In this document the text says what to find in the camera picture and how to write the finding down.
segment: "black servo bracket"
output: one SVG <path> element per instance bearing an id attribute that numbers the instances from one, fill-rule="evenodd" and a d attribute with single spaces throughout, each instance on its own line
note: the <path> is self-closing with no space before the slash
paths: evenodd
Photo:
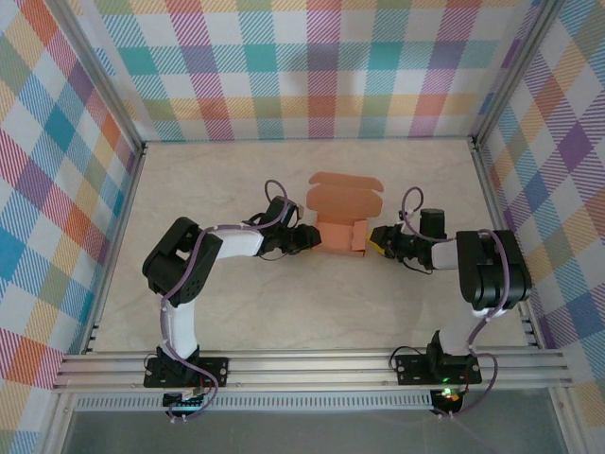
<path id="1" fill-rule="evenodd" d="M 171 358 L 162 348 L 157 347 L 156 355 L 156 358 L 149 358 L 145 365 L 146 373 L 143 380 L 145 388 L 207 388 L 214 386 L 212 380 L 206 375 L 184 366 Z M 198 347 L 187 359 L 187 362 L 214 375 L 219 388 L 227 385 L 228 358 L 201 357 Z"/>
<path id="2" fill-rule="evenodd" d="M 431 372 L 430 359 L 426 355 L 398 355 L 395 357 L 397 384 L 409 385 L 470 385 L 481 383 L 481 371 L 475 357 L 460 357 L 466 362 L 440 365 Z"/>

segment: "open cardboard box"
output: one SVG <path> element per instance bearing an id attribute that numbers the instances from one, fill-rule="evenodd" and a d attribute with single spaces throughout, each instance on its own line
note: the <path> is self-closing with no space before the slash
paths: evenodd
<path id="1" fill-rule="evenodd" d="M 382 183 L 372 177 L 318 172 L 306 194 L 306 207 L 318 214 L 315 226 L 321 244 L 314 251 L 363 257 L 366 252 L 368 218 L 382 211 Z"/>

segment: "plaid wallpaper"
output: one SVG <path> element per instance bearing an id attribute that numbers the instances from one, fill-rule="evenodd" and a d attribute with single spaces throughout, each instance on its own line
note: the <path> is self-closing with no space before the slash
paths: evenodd
<path id="1" fill-rule="evenodd" d="M 605 446 L 605 1 L 568 0 L 488 141 L 533 307 Z"/>
<path id="2" fill-rule="evenodd" d="M 0 0 L 0 453 L 33 449 L 133 159 L 43 0 Z"/>
<path id="3" fill-rule="evenodd" d="M 466 136 L 507 64 L 515 13 L 535 10 L 531 0 L 70 3 L 141 134 L 164 141 Z"/>
<path id="4" fill-rule="evenodd" d="M 496 73 L 495 78 L 493 79 L 492 85 L 490 86 L 490 90 L 483 99 L 483 103 L 481 104 L 481 108 L 479 109 L 479 114 L 475 119 L 475 123 L 471 128 L 470 134 L 476 135 L 478 132 L 481 123 L 485 119 L 485 115 L 492 106 L 493 97 L 498 93 L 502 85 L 504 85 L 504 81 L 509 74 L 510 66 L 519 56 L 519 52 L 521 51 L 521 44 L 526 39 L 527 35 L 531 31 L 532 26 L 536 18 L 538 17 L 538 13 L 540 12 L 540 6 L 544 0 L 532 0 L 531 6 L 527 11 L 526 17 L 517 30 L 517 34 L 512 40 L 512 44 L 510 45 L 509 51 L 507 52 L 506 57 L 502 60 L 502 64 L 500 64 L 500 68 L 498 68 L 498 72 Z"/>

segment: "robotic arm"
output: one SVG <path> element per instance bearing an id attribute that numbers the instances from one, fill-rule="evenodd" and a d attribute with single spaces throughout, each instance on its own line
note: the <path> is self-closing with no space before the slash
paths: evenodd
<path id="1" fill-rule="evenodd" d="M 468 391 L 469 383 L 481 382 L 472 345 L 476 334 L 489 319 L 501 316 L 529 297 L 531 278 L 511 231 L 457 232 L 455 238 L 446 239 L 444 212 L 422 209 L 420 213 L 420 232 L 412 229 L 411 234 L 405 233 L 405 226 L 411 226 L 402 210 L 403 224 L 375 228 L 370 235 L 372 246 L 386 258 L 409 268 L 406 261 L 415 258 L 430 272 L 458 269 L 460 292 L 464 301 L 471 304 L 471 310 L 465 304 L 458 305 L 450 322 L 435 332 L 425 355 L 396 357 L 395 351 L 391 359 L 396 359 L 400 384 L 466 383 Z M 508 282 L 503 263 L 508 269 Z M 458 394 L 456 400 L 452 407 L 452 402 L 445 399 L 443 408 L 458 411 L 462 404 Z"/>
<path id="2" fill-rule="evenodd" d="M 145 386 L 198 386 L 200 381 L 196 371 L 185 367 L 178 358 L 185 358 L 188 363 L 211 373 L 216 372 L 210 363 L 212 361 L 199 357 L 194 327 L 196 298 L 215 261 L 235 256 L 262 256 L 276 248 L 284 254 L 294 255 L 317 246 L 321 243 L 320 232 L 315 227 L 298 224 L 301 209 L 285 197 L 275 197 L 266 213 L 259 213 L 242 222 L 241 228 L 216 229 L 204 234 L 195 256 L 192 256 L 194 246 L 203 231 L 189 218 L 178 218 L 172 224 L 143 265 L 143 275 L 147 278 L 149 288 L 165 296 L 178 285 L 192 260 L 194 264 L 181 287 L 168 298 L 164 314 L 167 328 L 164 335 L 167 335 L 167 339 L 156 349 L 157 359 L 147 362 Z M 296 223 L 289 227 L 295 215 Z M 281 220 L 272 222 L 280 216 Z M 178 358 L 166 348 L 167 344 Z M 226 358 L 220 358 L 219 362 L 221 360 L 227 364 Z"/>

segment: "beige floor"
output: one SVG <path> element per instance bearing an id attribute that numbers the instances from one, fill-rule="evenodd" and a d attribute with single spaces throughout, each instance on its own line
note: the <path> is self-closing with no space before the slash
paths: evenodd
<path id="1" fill-rule="evenodd" d="M 141 266 L 174 219 L 208 226 L 248 218 L 267 208 L 268 178 L 304 203 L 318 170 L 383 182 L 383 212 L 371 226 L 392 224 L 413 184 L 424 189 L 425 207 L 445 210 L 450 235 L 491 226 L 462 140 L 151 145 L 95 350 L 150 350 L 161 341 L 159 302 Z M 314 218 L 306 210 L 303 221 Z M 196 329 L 202 349 L 423 346 L 461 304 L 456 271 L 423 276 L 372 250 L 364 258 L 237 257 L 216 262 L 199 296 Z M 479 344 L 525 344 L 516 310 L 489 328 Z"/>

